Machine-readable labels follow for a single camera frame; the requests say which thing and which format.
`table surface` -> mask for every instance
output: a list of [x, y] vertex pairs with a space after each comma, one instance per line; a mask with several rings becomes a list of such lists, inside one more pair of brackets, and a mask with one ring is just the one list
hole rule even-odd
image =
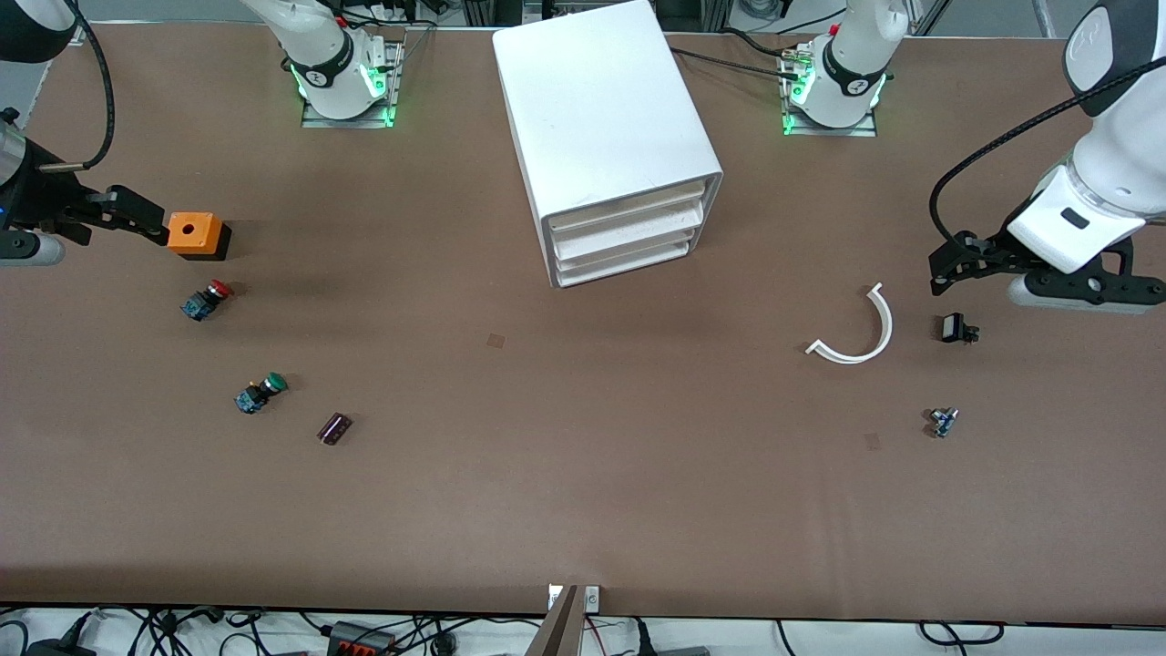
[[[538, 612], [575, 580], [609, 614], [1166, 616], [1166, 315], [927, 284], [932, 184], [1067, 96], [1059, 43], [905, 42], [877, 139], [782, 136], [770, 79], [681, 62], [725, 172], [700, 247], [553, 289], [489, 33], [430, 34], [385, 131], [300, 128], [261, 27], [100, 35], [118, 135], [84, 181], [234, 240], [188, 262], [99, 231], [3, 270], [0, 599]], [[30, 134], [84, 157], [101, 110], [70, 49]], [[974, 167], [949, 224], [995, 231], [1087, 126]], [[1138, 247], [1160, 274], [1166, 244]], [[212, 276], [241, 292], [191, 322]], [[886, 352], [805, 355], [874, 344], [877, 281]], [[936, 341], [950, 311], [983, 340]], [[290, 392], [239, 414], [269, 371]], [[337, 411], [356, 424], [322, 446]]]

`white box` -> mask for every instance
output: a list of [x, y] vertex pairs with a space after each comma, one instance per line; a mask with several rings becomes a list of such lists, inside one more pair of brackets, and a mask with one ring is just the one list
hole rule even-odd
[[647, 0], [494, 33], [555, 287], [688, 254], [721, 163]]

